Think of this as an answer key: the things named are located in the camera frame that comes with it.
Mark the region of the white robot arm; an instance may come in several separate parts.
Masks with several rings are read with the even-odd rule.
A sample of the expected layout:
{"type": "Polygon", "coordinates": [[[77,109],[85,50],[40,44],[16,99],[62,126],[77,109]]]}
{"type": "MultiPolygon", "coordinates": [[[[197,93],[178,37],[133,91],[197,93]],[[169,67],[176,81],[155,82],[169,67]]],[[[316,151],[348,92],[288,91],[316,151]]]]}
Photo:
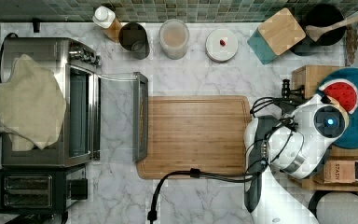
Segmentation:
{"type": "Polygon", "coordinates": [[[276,119],[252,119],[246,146],[244,205],[254,224],[319,224],[316,216],[276,180],[271,169],[296,179],[315,175],[329,147],[349,126],[348,112],[333,98],[315,94],[276,119]]]}

